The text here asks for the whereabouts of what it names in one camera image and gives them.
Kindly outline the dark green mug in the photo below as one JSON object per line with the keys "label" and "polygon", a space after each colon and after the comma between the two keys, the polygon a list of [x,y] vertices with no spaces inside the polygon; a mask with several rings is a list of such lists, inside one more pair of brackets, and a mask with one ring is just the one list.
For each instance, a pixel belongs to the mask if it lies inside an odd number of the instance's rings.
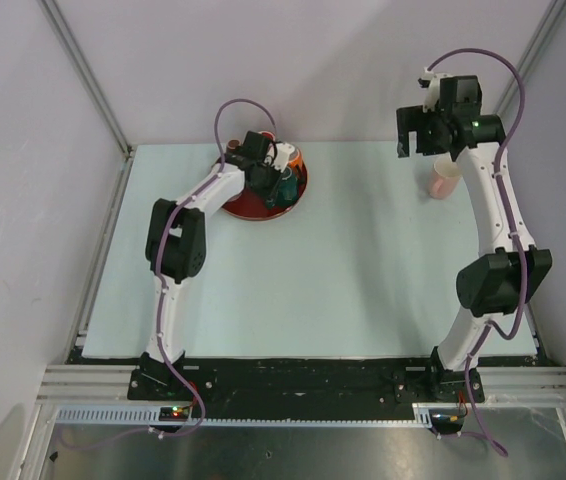
{"label": "dark green mug", "polygon": [[290,167],[286,167],[267,194],[264,202],[268,209],[287,208],[298,199],[298,178]]}

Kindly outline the tall pink mug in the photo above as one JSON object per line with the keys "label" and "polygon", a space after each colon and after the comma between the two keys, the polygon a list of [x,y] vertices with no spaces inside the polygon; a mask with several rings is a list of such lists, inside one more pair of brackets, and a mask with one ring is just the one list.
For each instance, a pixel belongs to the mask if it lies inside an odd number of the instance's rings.
{"label": "tall pink mug", "polygon": [[448,198],[462,178],[460,167],[453,161],[437,159],[431,172],[429,195],[436,200]]}

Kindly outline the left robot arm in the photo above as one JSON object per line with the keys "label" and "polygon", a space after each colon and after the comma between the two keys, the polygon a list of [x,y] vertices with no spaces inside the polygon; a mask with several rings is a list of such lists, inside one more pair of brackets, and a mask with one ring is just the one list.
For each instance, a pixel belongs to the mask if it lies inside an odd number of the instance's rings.
{"label": "left robot arm", "polygon": [[154,278],[155,306],[151,336],[138,363],[138,387],[164,399],[193,386],[177,364],[185,354],[182,334],[185,296],[207,256],[207,227],[212,216],[246,192],[256,196],[266,213],[281,209],[283,177],[294,171],[296,148],[268,131],[249,131],[230,141],[210,172],[176,200],[155,201],[145,257]]}

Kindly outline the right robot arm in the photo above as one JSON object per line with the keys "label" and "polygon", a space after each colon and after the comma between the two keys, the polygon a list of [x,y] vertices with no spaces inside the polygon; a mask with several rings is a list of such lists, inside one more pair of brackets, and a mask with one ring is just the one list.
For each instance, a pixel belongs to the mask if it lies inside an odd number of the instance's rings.
{"label": "right robot arm", "polygon": [[518,207],[505,164],[506,133],[497,115],[484,115],[477,76],[426,71],[419,79],[421,105],[396,112],[397,154],[446,155],[460,169],[477,227],[477,259],[456,277],[459,311],[421,375],[396,378],[395,395],[453,402],[462,390],[480,390],[478,352],[506,315],[520,326],[525,305],[552,266],[537,247]]}

